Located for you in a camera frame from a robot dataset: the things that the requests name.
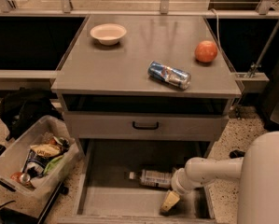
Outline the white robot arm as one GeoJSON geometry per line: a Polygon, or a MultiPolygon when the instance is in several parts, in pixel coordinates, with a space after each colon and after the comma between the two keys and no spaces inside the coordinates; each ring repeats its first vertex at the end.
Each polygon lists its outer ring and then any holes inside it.
{"type": "Polygon", "coordinates": [[[168,212],[182,196],[216,180],[237,180],[237,224],[279,224],[279,132],[256,138],[241,158],[189,159],[176,170],[160,210],[168,212]]]}

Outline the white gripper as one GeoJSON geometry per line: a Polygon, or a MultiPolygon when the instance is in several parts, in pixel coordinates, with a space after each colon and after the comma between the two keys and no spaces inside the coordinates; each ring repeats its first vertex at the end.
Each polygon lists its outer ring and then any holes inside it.
{"type": "Polygon", "coordinates": [[[162,212],[168,212],[174,207],[180,200],[178,194],[187,194],[194,189],[202,188],[201,182],[192,181],[185,173],[184,168],[176,170],[171,179],[172,190],[168,190],[164,198],[163,204],[160,210],[162,212]]]}

